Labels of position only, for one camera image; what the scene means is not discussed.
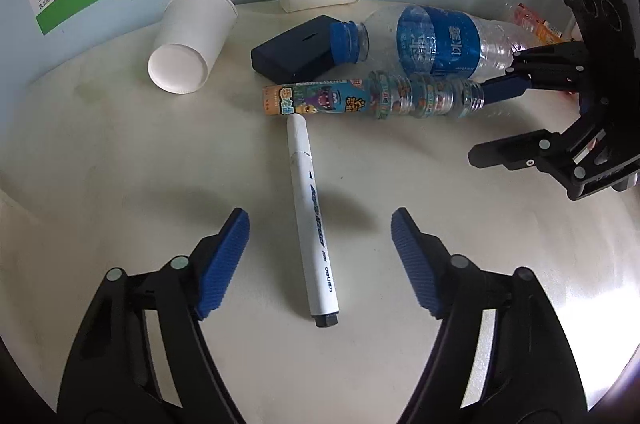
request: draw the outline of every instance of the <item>blue gripper pad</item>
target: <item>blue gripper pad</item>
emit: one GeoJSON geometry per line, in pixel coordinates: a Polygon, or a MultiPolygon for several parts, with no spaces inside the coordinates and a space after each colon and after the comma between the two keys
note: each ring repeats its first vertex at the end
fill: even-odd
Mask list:
{"type": "Polygon", "coordinates": [[[249,215],[236,208],[220,233],[210,238],[216,238],[218,242],[199,277],[200,299],[196,305],[196,314],[201,321],[222,303],[226,288],[249,241],[249,215]]]}
{"type": "Polygon", "coordinates": [[[418,303],[433,317],[442,319],[446,308],[438,285],[449,262],[447,249],[436,236],[422,234],[405,208],[391,217],[391,239],[418,303]]]}

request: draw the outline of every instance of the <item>white marker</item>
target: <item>white marker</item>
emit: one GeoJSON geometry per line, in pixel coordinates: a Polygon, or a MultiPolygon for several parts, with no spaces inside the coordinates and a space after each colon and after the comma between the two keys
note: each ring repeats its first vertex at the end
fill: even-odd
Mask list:
{"type": "Polygon", "coordinates": [[[289,115],[287,136],[306,296],[316,326],[331,327],[338,322],[338,298],[335,295],[334,274],[331,271],[324,223],[318,204],[316,174],[311,160],[306,121],[302,115],[289,115]]]}

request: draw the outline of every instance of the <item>transparent water bottle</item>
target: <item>transparent water bottle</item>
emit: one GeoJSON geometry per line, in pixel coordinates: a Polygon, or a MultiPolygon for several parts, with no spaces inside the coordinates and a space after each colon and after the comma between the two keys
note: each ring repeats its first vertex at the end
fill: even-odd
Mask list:
{"type": "Polygon", "coordinates": [[[364,23],[331,25],[337,65],[369,62],[372,69],[406,76],[427,72],[483,81],[503,75],[514,52],[538,45],[533,34],[512,23],[418,5],[392,5],[364,23]]]}
{"type": "Polygon", "coordinates": [[[482,108],[484,93],[467,78],[373,71],[361,80],[267,86],[263,100],[268,115],[359,112],[378,119],[391,115],[465,117],[482,108]]]}

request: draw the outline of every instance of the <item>white table surface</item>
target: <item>white table surface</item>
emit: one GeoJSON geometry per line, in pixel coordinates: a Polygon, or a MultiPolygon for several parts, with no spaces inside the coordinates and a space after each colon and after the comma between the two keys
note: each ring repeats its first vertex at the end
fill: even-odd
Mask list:
{"type": "MultiPolygon", "coordinates": [[[[250,215],[250,241],[202,328],[249,423],[324,423],[320,404],[339,423],[398,419],[439,326],[418,305],[391,242],[401,206],[480,268],[531,267],[590,404],[615,381],[640,343],[638,191],[571,202],[548,175],[479,170],[466,159],[479,142],[567,127],[575,103],[555,92],[527,92],[459,121],[309,117],[340,322],[319,329],[310,319],[285,119],[263,114],[269,83],[252,70],[250,49],[317,14],[361,20],[381,5],[289,15],[276,3],[240,6],[209,81],[187,96],[146,74],[156,26],[30,86],[0,163],[0,332],[50,404],[105,272],[147,272],[188,254],[235,206],[250,215]]],[[[150,329],[157,344],[157,324],[150,329]]],[[[467,402],[481,389],[484,330],[467,402]]],[[[164,396],[178,402],[161,354],[156,362],[164,396]]]]}

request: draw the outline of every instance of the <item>paper cup bottom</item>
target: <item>paper cup bottom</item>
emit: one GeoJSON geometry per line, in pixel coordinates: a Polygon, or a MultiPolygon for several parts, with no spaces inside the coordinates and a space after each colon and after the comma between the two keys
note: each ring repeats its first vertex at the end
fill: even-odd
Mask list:
{"type": "Polygon", "coordinates": [[[149,58],[151,80],[173,94],[188,94],[199,89],[209,77],[207,64],[194,49],[169,44],[158,47],[149,58]]]}

